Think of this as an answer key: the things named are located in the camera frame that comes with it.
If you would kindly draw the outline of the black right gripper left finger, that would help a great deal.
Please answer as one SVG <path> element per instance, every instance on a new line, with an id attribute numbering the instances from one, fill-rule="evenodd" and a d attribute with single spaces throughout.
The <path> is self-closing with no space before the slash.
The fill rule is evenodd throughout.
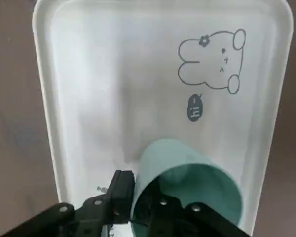
<path id="1" fill-rule="evenodd" d="M 79 209 L 61 202 L 23 222 L 5 237 L 108 237 L 116 224 L 127 224 L 133 202 L 132 171 L 117 170 L 104 194 L 88 198 Z"/>

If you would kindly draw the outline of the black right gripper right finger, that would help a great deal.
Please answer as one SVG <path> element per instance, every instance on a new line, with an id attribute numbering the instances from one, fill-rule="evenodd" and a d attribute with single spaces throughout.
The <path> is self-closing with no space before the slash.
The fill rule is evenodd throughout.
<path id="1" fill-rule="evenodd" d="M 178 198 L 150 183 L 135 204 L 135 237 L 247 237 L 248 234 L 209 206 L 195 202 L 182 207 Z"/>

